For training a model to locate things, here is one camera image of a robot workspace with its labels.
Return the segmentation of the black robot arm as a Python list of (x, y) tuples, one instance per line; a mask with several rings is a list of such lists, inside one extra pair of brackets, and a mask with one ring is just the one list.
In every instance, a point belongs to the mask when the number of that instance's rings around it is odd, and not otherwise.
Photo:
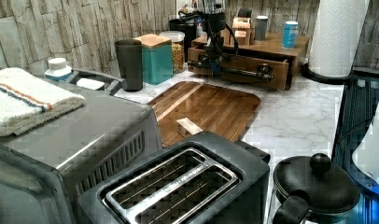
[(239, 48), (237, 40), (234, 40), (234, 54), (228, 56), (223, 53), (224, 37), (221, 32), (227, 29), (234, 38), (232, 28), (225, 22), (225, 0), (201, 0), (192, 12), (184, 12), (180, 9), (178, 16), (181, 21), (200, 23), (207, 34), (205, 55), (197, 60), (188, 60), (188, 65), (193, 68), (208, 69), (213, 76), (219, 76), (221, 61), (233, 60)]

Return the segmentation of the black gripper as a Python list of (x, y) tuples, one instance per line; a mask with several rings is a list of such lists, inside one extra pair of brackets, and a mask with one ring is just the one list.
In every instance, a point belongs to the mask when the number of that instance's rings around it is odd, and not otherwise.
[(214, 77), (220, 76), (220, 50), (216, 46), (209, 46), (204, 48), (206, 52), (207, 61), (210, 63), (210, 69)]

